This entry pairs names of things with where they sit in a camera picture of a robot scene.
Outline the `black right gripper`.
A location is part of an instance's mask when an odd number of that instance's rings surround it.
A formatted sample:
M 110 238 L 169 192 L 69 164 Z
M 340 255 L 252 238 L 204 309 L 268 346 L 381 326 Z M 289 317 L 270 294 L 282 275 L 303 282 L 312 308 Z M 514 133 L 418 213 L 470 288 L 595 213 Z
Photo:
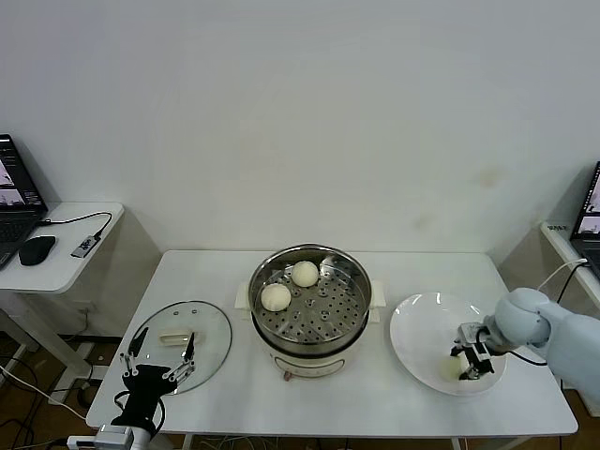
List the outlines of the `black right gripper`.
M 459 356 L 465 351 L 462 345 L 456 345 L 451 349 L 450 355 Z M 461 373 L 462 380 L 479 380 L 486 374 L 494 373 L 490 354 L 483 342 L 475 342 L 466 347 L 466 357 L 470 365 Z

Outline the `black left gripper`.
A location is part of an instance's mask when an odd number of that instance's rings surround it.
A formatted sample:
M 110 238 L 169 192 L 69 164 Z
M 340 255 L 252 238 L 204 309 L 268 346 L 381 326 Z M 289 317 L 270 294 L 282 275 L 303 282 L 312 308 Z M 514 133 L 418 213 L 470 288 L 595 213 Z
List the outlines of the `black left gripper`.
M 182 361 L 175 368 L 170 370 L 163 366 L 137 366 L 137 358 L 148 330 L 148 326 L 141 328 L 129 342 L 127 350 L 119 354 L 124 367 L 122 381 L 126 389 L 113 398 L 121 411 L 111 421 L 113 426 L 162 427 L 166 419 L 166 407 L 162 398 L 176 390 L 175 380 L 186 380 L 195 370 L 194 332 L 187 338 Z

